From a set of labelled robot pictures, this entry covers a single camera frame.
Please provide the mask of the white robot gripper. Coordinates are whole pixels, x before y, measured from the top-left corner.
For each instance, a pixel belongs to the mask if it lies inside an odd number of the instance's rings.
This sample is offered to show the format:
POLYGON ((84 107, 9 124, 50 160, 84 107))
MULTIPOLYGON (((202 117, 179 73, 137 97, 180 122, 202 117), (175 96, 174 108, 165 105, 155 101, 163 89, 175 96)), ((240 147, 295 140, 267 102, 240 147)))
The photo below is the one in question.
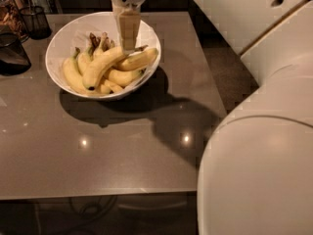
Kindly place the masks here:
POLYGON ((111 0, 118 30, 119 44, 125 54, 135 51, 139 32, 140 9, 146 0, 111 0))

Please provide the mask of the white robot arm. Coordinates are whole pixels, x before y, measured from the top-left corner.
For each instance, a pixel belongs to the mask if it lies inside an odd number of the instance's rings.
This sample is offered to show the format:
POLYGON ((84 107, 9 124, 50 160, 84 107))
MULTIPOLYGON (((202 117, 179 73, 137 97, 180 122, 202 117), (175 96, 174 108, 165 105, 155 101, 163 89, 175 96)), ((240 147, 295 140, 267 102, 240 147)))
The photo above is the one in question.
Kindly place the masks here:
POLYGON ((313 0, 194 0, 259 87, 212 133, 199 235, 313 235, 313 0))

